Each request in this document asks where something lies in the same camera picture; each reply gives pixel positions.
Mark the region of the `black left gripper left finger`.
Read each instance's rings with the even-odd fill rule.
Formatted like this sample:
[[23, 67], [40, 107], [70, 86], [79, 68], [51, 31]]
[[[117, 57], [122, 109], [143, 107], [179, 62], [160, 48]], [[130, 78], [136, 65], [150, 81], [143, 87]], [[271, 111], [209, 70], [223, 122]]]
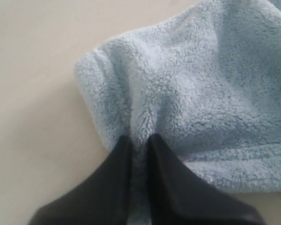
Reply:
[[125, 225], [133, 145], [121, 136], [104, 162], [76, 188], [41, 207], [31, 225]]

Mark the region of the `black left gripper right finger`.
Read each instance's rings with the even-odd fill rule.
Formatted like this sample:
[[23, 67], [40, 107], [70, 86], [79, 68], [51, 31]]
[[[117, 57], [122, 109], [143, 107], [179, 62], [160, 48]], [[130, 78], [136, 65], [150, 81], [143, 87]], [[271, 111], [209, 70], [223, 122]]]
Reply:
[[188, 169], [160, 135], [148, 139], [148, 196], [154, 225], [264, 225], [258, 211]]

